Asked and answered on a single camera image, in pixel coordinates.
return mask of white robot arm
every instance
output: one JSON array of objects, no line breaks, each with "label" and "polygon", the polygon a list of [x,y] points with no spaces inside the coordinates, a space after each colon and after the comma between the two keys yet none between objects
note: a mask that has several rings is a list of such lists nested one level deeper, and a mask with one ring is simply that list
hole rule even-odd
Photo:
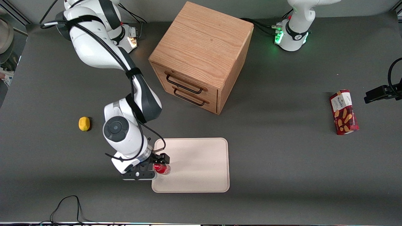
[{"label": "white robot arm", "polygon": [[63,20],[45,23],[44,27],[57,25],[63,36],[68,31],[69,38],[79,58],[87,65],[95,68],[115,68],[124,70],[131,83],[131,93],[125,98],[105,106],[105,123],[103,135],[106,141],[117,151],[112,163],[122,174],[133,172],[126,179],[153,179],[156,174],[149,169],[141,169],[140,163],[169,163],[165,154],[156,155],[142,134],[140,124],[156,119],[162,105],[159,98],[145,82],[141,71],[131,60],[127,51],[116,46],[109,37],[111,23],[99,16],[88,6],[99,7],[109,2],[113,10],[117,8],[109,0],[67,0],[67,10],[63,12]]},{"label": "white robot arm", "polygon": [[[137,47],[137,30],[135,27],[121,23],[120,12],[117,8],[119,3],[120,0],[65,0],[64,8],[68,10],[72,6],[74,8],[81,6],[93,10],[101,19],[112,43],[130,53]],[[56,19],[66,19],[64,12],[58,14]],[[62,35],[69,39],[68,31],[64,31]]]},{"label": "white robot arm", "polygon": [[293,15],[279,23],[282,30],[275,38],[275,44],[286,51],[296,51],[306,42],[308,29],[316,18],[313,7],[330,5],[341,0],[287,0],[293,7]]}]

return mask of green led light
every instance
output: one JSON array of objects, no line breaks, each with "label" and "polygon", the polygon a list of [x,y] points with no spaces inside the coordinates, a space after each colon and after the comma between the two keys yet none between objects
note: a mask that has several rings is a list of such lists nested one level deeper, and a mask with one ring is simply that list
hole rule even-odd
[{"label": "green led light", "polygon": [[281,43],[281,40],[283,37],[283,31],[281,31],[279,34],[277,34],[277,36],[279,36],[279,37],[275,38],[275,42],[276,42],[276,44],[279,44],[279,43]]},{"label": "green led light", "polygon": [[307,34],[306,34],[306,37],[304,37],[304,41],[303,41],[303,44],[304,44],[304,43],[306,43],[306,40],[307,40],[307,36],[308,36],[308,32],[307,32]]}]

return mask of red bottle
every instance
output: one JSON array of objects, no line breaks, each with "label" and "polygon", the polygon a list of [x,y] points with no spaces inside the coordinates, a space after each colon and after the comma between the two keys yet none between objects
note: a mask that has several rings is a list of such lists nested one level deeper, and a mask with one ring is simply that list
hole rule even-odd
[{"label": "red bottle", "polygon": [[168,175],[170,173],[170,166],[169,165],[162,165],[162,164],[154,164],[154,170],[162,175]]}]

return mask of black table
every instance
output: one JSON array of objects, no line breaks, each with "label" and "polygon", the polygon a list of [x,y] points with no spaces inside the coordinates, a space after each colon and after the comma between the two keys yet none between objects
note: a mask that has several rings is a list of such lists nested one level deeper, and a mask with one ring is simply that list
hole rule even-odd
[{"label": "black table", "polygon": [[[146,24],[131,54],[163,105],[148,125],[166,138],[226,138],[229,191],[162,194],[121,180],[101,127],[103,107],[129,93],[127,78],[82,63],[56,29],[30,26],[0,109],[0,221],[46,220],[75,194],[88,219],[104,222],[402,224],[402,102],[363,100],[402,56],[394,12],[318,18],[297,52],[255,29],[220,116],[163,91],[148,56],[169,24]],[[351,91],[361,129],[346,136],[335,134],[328,99],[340,89]],[[82,116],[91,131],[78,129]],[[66,200],[55,219],[74,221],[75,211]]]}]

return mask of drawer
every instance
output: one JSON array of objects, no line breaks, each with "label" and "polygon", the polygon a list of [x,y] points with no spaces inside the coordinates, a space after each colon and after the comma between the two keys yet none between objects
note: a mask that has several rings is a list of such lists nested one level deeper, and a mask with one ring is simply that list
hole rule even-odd
[{"label": "drawer", "polygon": [[196,81],[191,81],[183,76],[179,76],[176,72],[163,68],[159,65],[154,64],[154,70],[156,71],[159,81],[162,83],[165,90],[167,90],[168,87],[174,86],[181,90],[187,91],[187,93],[190,93],[194,97],[198,97],[209,102],[216,102],[217,100],[217,89],[199,85]]},{"label": "drawer", "polygon": [[169,86],[166,89],[166,92],[168,92],[184,101],[192,103],[196,106],[199,106],[200,108],[204,108],[205,110],[216,114],[216,100],[209,101],[209,100],[202,99],[200,97],[195,96],[193,93],[187,92],[186,90],[183,90],[183,89],[175,87],[175,86]]}]

